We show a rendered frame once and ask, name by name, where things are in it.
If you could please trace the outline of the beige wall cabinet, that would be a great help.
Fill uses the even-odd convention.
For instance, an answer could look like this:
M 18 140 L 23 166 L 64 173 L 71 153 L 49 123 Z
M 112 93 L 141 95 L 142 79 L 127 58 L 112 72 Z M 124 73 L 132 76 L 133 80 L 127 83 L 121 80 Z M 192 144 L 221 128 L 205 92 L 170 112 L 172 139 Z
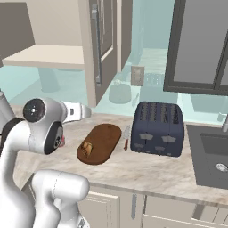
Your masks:
M 121 72 L 131 53 L 133 0 L 117 0 L 117 71 Z

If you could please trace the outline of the brown oval cutting board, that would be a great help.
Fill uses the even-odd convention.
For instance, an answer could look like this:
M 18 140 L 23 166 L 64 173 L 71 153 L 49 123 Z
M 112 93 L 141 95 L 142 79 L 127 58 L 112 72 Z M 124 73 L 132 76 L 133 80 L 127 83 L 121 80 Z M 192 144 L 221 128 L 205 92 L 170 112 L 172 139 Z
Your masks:
M 120 137 L 121 129 L 118 126 L 112 124 L 97 125 L 77 148 L 77 158 L 87 165 L 100 165 L 110 158 Z M 82 152 L 84 142 L 93 145 L 92 152 L 88 157 Z

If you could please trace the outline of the beige cabinet shelf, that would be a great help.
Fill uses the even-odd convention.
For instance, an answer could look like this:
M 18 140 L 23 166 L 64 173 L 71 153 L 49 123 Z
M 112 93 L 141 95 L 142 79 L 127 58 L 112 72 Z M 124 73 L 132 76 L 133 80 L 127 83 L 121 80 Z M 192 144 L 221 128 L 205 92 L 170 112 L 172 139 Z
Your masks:
M 85 68 L 83 48 L 66 45 L 33 45 L 4 58 L 3 64 L 52 69 Z

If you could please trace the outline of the brown bread piece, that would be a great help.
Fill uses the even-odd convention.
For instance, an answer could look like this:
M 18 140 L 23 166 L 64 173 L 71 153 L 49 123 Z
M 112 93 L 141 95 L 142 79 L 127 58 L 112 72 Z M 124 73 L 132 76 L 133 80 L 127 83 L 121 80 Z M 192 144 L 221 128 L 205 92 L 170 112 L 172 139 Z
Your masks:
M 82 145 L 82 152 L 85 156 L 89 156 L 92 152 L 93 145 L 90 142 L 84 142 Z

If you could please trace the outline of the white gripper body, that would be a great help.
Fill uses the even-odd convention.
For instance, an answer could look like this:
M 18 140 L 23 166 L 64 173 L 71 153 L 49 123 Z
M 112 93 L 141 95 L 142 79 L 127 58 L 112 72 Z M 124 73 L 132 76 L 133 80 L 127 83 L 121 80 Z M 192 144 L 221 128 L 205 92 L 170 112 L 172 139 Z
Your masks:
M 76 104 L 76 116 L 77 120 L 81 120 L 84 118 L 90 118 L 92 115 L 92 110 L 82 103 Z

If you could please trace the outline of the beige base cabinet door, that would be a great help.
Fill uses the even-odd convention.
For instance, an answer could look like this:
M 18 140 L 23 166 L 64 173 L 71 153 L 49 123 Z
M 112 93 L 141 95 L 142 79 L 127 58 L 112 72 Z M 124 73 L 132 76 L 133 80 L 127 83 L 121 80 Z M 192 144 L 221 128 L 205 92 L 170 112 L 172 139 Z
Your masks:
M 120 228 L 119 196 L 90 191 L 78 206 L 90 228 Z

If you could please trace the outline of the dark grey sink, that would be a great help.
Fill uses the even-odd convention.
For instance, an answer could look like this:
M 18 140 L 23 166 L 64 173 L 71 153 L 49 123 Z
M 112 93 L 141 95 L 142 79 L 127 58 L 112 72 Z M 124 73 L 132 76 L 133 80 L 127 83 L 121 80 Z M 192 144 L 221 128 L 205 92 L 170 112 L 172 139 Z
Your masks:
M 196 184 L 228 190 L 228 132 L 187 125 Z

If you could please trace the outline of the beige drawer front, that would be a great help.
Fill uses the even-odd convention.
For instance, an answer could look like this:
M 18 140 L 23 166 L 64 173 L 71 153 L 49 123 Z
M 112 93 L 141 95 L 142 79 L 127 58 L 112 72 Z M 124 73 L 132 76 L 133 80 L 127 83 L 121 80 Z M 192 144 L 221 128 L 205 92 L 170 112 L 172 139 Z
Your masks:
M 228 228 L 228 208 L 147 196 L 142 228 Z

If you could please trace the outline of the grey tap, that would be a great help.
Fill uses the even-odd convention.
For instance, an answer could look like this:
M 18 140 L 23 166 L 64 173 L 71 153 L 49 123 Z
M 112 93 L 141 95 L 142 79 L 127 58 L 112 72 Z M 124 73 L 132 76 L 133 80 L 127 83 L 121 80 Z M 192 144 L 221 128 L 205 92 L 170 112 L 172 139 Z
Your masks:
M 225 121 L 222 125 L 222 131 L 224 133 L 226 133 L 228 131 L 228 114 L 226 114 L 226 118 L 225 118 Z

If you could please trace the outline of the dark blue toaster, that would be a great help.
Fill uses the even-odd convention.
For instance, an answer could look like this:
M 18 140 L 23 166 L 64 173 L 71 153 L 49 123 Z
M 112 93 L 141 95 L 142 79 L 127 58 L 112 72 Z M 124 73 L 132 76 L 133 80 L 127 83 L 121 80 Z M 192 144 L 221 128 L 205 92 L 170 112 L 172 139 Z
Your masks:
M 183 149 L 183 113 L 177 104 L 140 102 L 134 114 L 132 151 L 179 157 Z

